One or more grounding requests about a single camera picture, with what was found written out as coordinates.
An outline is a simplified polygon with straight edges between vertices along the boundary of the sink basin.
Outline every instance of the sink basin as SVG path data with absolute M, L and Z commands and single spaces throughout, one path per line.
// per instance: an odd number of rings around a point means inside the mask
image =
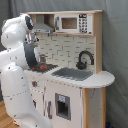
M 53 72 L 52 75 L 76 81 L 83 81 L 89 76 L 93 75 L 93 73 L 90 71 L 83 71 L 65 67 Z

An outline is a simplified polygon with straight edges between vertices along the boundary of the black faucet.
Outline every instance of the black faucet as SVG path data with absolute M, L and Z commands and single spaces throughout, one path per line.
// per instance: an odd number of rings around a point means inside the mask
M 79 62 L 76 64 L 76 67 L 80 70 L 85 69 L 87 66 L 87 62 L 85 62 L 85 64 L 81 62 L 81 57 L 83 54 L 87 54 L 91 59 L 91 65 L 94 65 L 94 58 L 93 58 L 92 54 L 89 51 L 82 51 L 79 54 L 79 58 L 78 58 Z

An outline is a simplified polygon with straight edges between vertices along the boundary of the white robot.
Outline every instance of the white robot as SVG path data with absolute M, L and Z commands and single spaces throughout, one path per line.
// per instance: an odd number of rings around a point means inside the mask
M 0 52 L 1 90 L 8 115 L 20 119 L 19 128 L 52 128 L 50 120 L 34 107 L 24 69 L 39 62 L 36 49 L 25 42 L 33 28 L 29 15 L 5 21 L 1 43 L 7 49 Z

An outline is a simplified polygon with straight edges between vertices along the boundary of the knob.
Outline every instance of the knob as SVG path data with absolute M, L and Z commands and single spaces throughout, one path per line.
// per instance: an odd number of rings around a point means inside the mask
M 36 82 L 36 81 L 33 81 L 33 82 L 32 82 L 32 86 L 33 86 L 33 87 L 37 87 L 37 82 Z

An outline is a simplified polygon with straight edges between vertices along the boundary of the play kitchen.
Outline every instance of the play kitchen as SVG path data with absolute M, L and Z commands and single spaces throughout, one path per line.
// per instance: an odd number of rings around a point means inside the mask
M 102 12 L 28 13 L 46 62 L 25 74 L 36 109 L 53 128 L 105 128 L 105 88 L 115 78 L 102 71 Z

